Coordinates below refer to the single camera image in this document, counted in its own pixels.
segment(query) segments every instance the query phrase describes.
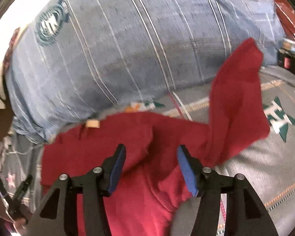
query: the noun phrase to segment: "blue gripper pad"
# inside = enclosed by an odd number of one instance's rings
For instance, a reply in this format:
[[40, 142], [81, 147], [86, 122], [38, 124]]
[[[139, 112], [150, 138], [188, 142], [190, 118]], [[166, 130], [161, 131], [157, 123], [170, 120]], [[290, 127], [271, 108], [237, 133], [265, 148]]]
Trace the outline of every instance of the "blue gripper pad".
[[181, 147], [178, 147], [177, 149], [177, 159], [180, 169], [183, 173], [188, 191], [191, 192], [192, 196], [196, 197], [198, 194], [196, 176]]
[[126, 160], [126, 148], [124, 145], [119, 145], [117, 147], [117, 152], [119, 152], [116, 163], [112, 168], [112, 172], [110, 173], [109, 177], [109, 186], [108, 186], [108, 193], [112, 194], [117, 188], [118, 181], [121, 176], [122, 168], [124, 166], [124, 162]]

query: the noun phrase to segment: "red label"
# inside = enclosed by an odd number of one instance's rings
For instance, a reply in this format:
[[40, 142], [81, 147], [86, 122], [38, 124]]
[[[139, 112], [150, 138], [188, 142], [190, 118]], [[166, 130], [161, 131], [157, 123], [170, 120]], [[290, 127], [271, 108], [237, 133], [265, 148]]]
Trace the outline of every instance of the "red label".
[[289, 69], [291, 67], [290, 61], [288, 57], [284, 58], [284, 68]]

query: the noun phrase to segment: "bed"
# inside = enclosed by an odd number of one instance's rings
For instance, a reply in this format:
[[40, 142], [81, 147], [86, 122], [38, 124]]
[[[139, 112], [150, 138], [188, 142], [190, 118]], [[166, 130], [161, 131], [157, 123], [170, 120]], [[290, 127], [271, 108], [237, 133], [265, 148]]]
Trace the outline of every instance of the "bed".
[[[55, 11], [61, 17], [56, 31], [46, 25]], [[88, 118], [151, 111], [207, 122], [210, 81], [248, 37], [264, 54], [263, 103], [270, 106], [278, 97], [295, 118], [295, 78], [271, 66], [284, 36], [273, 0], [51, 0], [27, 26], [6, 74], [15, 112], [12, 130], [0, 142], [7, 189], [13, 195], [28, 173], [34, 175], [24, 199], [34, 211], [42, 197], [44, 144]], [[279, 235], [295, 226], [295, 125], [285, 140], [271, 132], [215, 168], [246, 175]], [[172, 235], [189, 235], [198, 204], [183, 204]], [[224, 232], [226, 205], [221, 196], [217, 235]]]

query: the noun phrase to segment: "metal screw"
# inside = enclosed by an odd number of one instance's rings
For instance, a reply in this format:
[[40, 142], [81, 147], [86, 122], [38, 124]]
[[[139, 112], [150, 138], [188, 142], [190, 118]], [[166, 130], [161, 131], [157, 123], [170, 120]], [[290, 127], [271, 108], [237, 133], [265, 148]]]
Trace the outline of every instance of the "metal screw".
[[204, 173], [211, 173], [211, 171], [212, 171], [212, 169], [209, 167], [204, 167], [202, 170]]
[[101, 167], [96, 167], [96, 168], [93, 168], [93, 172], [94, 173], [101, 173], [101, 171], [102, 171], [102, 168]]
[[237, 179], [239, 180], [244, 180], [245, 179], [245, 176], [243, 174], [237, 174]]
[[67, 174], [62, 174], [59, 179], [60, 180], [66, 180], [68, 178], [68, 175]]

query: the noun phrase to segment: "red garment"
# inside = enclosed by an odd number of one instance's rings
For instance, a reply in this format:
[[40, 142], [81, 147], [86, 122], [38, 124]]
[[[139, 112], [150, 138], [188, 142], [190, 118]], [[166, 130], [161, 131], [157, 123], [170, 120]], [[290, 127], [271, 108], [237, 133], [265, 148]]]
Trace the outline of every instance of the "red garment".
[[[190, 197], [176, 157], [180, 144], [212, 167], [267, 137], [258, 77], [262, 59], [253, 39], [227, 59], [212, 85], [209, 125], [151, 112], [122, 113], [101, 121], [99, 129], [80, 126], [60, 135], [45, 148], [42, 184], [52, 185], [64, 172], [85, 174], [123, 143], [123, 174], [117, 190], [104, 198], [112, 235], [167, 235], [176, 209]], [[85, 235], [82, 209], [79, 196], [80, 236]]]

